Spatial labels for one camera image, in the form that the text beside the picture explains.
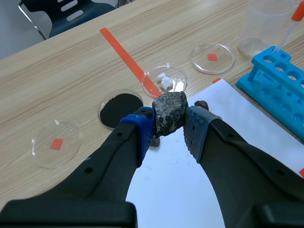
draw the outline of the white paper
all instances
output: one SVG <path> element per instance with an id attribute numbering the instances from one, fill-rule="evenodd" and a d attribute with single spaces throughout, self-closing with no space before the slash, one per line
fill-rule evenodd
<path id="1" fill-rule="evenodd" d="M 188 99 L 205 100 L 248 143 L 272 155 L 299 175 L 304 147 L 223 79 Z M 183 129 L 150 148 L 129 187 L 127 201 L 137 209 L 139 228 L 224 228 L 215 192 L 189 153 Z"/>

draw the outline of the red square label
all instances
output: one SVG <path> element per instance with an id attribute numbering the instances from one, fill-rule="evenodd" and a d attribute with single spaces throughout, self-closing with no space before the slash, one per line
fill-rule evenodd
<path id="1" fill-rule="evenodd" d="M 217 61 L 218 56 L 217 54 L 208 54 L 208 61 Z"/>
<path id="2" fill-rule="evenodd" d="M 63 143 L 63 139 L 57 139 L 57 138 L 54 139 L 51 145 L 51 149 L 59 151 L 62 146 L 62 143 Z"/>
<path id="3" fill-rule="evenodd" d="M 302 177 L 304 178 L 304 169 L 302 169 L 302 170 L 300 171 L 300 174 L 301 174 Z"/>

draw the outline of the wood grain surface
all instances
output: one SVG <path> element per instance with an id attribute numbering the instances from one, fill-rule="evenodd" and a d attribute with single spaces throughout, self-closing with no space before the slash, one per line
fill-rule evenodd
<path id="1" fill-rule="evenodd" d="M 137 0 L 1 60 L 0 208 L 54 187 L 102 144 L 110 130 L 99 122 L 97 108 L 108 93 L 131 89 L 151 106 L 152 98 L 99 29 L 107 27 L 143 70 L 164 63 L 182 67 L 190 97 L 218 77 L 236 89 L 237 80 L 251 70 L 251 58 L 237 49 L 246 10 L 245 0 Z M 284 47 L 302 69 L 303 33 L 304 23 Z M 236 55 L 233 68 L 221 75 L 197 71 L 190 53 L 205 42 L 230 47 Z M 55 119 L 74 122 L 82 143 L 65 165 L 46 169 L 33 162 L 31 140 Z"/>

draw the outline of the sugar cube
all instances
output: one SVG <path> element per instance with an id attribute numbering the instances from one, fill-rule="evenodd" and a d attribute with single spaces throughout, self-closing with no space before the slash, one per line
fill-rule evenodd
<path id="1" fill-rule="evenodd" d="M 158 75 L 157 76 L 157 82 L 161 82 L 164 77 L 166 77 L 165 73 L 161 73 L 160 75 Z"/>
<path id="2" fill-rule="evenodd" d="M 173 86 L 173 79 L 165 76 L 161 81 L 161 88 L 167 90 L 172 86 Z"/>

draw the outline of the dark gray rock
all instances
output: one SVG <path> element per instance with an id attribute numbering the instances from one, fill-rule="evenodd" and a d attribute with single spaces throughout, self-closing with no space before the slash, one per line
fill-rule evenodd
<path id="1" fill-rule="evenodd" d="M 197 101 L 194 103 L 194 106 L 202 107 L 209 111 L 209 107 L 206 101 Z"/>
<path id="2" fill-rule="evenodd" d="M 161 139 L 160 138 L 156 138 L 155 135 L 152 138 L 151 144 L 150 146 L 152 147 L 159 147 L 161 144 Z"/>
<path id="3" fill-rule="evenodd" d="M 152 103 L 154 110 L 154 134 L 166 136 L 185 125 L 187 97 L 184 92 L 165 93 Z"/>

